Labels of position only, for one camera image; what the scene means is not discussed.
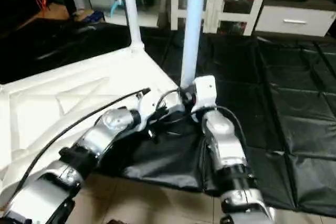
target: black fabric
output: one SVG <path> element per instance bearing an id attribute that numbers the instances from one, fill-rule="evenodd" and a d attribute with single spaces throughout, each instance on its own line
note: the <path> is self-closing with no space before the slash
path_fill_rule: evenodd
<path id="1" fill-rule="evenodd" d="M 179 83 L 183 33 L 141 34 L 149 55 Z M 126 27 L 38 20 L 0 40 L 12 69 L 0 83 L 127 45 Z M 336 44 L 202 35 L 196 72 L 215 75 L 217 103 L 240 119 L 266 203 L 336 217 Z M 99 172 L 219 195 L 199 125 L 187 119 L 152 130 L 154 140 L 142 132 L 117 142 Z"/>

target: white cabinet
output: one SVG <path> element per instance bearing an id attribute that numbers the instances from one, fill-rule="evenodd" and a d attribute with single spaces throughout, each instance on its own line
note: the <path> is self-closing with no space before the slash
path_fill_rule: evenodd
<path id="1" fill-rule="evenodd" d="M 251 35 L 263 0 L 204 0 L 203 32 Z M 171 0 L 171 29 L 186 17 L 187 0 Z"/>
<path id="2" fill-rule="evenodd" d="M 257 31 L 272 33 L 324 36 L 336 17 L 328 10 L 301 9 L 282 6 L 265 6 L 262 9 Z"/>

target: drawer handle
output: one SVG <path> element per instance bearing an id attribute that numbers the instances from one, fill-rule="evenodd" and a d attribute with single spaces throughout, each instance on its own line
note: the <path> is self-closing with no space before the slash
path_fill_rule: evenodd
<path id="1" fill-rule="evenodd" d="M 285 23 L 291 23 L 291 24 L 301 24 L 301 25 L 305 25 L 307 22 L 303 21 L 303 20 L 295 20 L 295 19 L 284 19 Z"/>

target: black floor mat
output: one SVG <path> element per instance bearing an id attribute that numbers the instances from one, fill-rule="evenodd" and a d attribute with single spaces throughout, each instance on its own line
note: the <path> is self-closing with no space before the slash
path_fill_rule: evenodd
<path id="1" fill-rule="evenodd" d="M 183 33 L 141 29 L 147 53 L 179 84 Z M 13 41 L 21 41 L 13 47 Z M 0 83 L 129 45 L 126 27 L 37 20 L 0 40 Z M 336 217 L 336 45 L 202 35 L 197 75 L 213 74 L 233 110 L 267 204 Z M 185 120 L 129 136 L 100 172 L 218 196 L 205 139 Z"/>

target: robotic leg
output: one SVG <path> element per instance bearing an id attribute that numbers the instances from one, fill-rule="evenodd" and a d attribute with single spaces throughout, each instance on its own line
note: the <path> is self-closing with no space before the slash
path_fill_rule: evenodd
<path id="1" fill-rule="evenodd" d="M 212 76 L 199 77 L 186 90 L 192 101 L 193 119 L 202 123 L 215 170 L 215 182 L 221 191 L 220 224 L 272 224 L 243 147 L 235 135 L 233 123 L 216 110 L 216 85 Z"/>

